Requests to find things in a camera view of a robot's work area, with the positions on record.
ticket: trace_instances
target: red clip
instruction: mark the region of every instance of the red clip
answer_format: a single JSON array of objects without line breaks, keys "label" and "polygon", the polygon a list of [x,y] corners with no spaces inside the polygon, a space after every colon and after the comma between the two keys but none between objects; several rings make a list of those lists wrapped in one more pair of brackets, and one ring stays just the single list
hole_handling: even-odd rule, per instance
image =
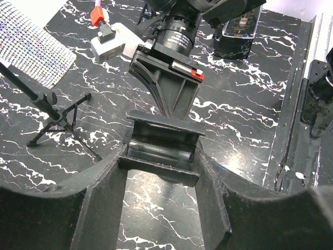
[{"label": "red clip", "polygon": [[204,74],[197,74],[197,70],[193,69],[192,70],[192,76],[196,77],[196,78],[199,78],[199,79],[204,79]]},{"label": "red clip", "polygon": [[98,22],[104,20],[103,9],[100,6],[96,6],[90,14],[93,26],[97,26]]}]

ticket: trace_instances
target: black marble surface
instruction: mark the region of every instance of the black marble surface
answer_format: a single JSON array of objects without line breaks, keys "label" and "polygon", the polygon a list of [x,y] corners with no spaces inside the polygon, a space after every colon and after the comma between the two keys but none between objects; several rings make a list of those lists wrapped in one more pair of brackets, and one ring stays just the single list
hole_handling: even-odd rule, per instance
[{"label": "black marble surface", "polygon": [[[110,22],[134,29],[143,1],[104,1]],[[102,157],[117,148],[132,109],[158,110],[144,86],[127,73],[130,60],[119,56],[97,64],[90,40],[97,30],[89,14],[94,1],[68,1],[46,30],[77,54],[72,69],[54,88],[59,106],[81,95],[93,99],[79,108],[77,130]],[[213,57],[214,31],[202,22],[191,56],[205,66],[205,81],[188,120],[206,125],[205,151],[225,167],[263,185],[281,103],[297,46],[301,20],[263,11],[248,60]],[[29,77],[12,70],[33,88]],[[47,118],[8,80],[0,79],[0,184],[42,191],[90,167],[93,157],[68,134],[50,133],[37,148],[26,142]],[[118,249],[204,249],[195,190],[157,176],[130,171]]]}]

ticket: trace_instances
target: orange connector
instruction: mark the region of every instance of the orange connector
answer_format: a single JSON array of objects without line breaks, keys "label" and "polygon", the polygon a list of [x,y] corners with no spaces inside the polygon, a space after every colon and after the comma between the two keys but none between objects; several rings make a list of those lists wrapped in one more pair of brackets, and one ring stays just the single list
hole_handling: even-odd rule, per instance
[{"label": "orange connector", "polygon": [[97,26],[98,22],[104,20],[103,9],[100,6],[96,6],[90,14],[93,26]]}]

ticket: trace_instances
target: pink cable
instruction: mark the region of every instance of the pink cable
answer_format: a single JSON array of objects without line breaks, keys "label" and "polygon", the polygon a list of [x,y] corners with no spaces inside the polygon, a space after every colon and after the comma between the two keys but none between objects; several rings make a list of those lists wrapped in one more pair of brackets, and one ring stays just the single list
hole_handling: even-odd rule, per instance
[{"label": "pink cable", "polygon": [[102,4],[102,0],[96,0],[95,6],[101,6],[101,4]]}]

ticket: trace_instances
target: tripod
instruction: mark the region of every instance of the tripod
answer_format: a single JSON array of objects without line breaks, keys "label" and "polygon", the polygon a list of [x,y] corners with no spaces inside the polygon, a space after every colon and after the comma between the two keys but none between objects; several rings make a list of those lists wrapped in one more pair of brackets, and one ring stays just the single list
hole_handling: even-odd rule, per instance
[{"label": "tripod", "polygon": [[[16,87],[18,87],[24,94],[26,94],[33,105],[35,105],[40,111],[45,112],[49,115],[47,119],[47,125],[27,143],[27,147],[37,146],[37,141],[48,132],[69,132],[76,140],[78,140],[88,151],[90,151],[98,160],[102,158],[96,154],[74,131],[76,125],[76,115],[78,113],[78,106],[84,101],[89,101],[92,98],[91,93],[86,94],[83,98],[78,100],[66,109],[54,109],[53,105],[56,105],[57,95],[50,93],[48,95],[35,93],[27,85],[25,85],[18,77],[16,77],[9,69],[7,69],[0,62],[0,73],[11,81]],[[67,115],[70,111],[74,110],[73,123],[70,124],[67,120]],[[63,129],[50,129],[53,126],[59,126]]]}]

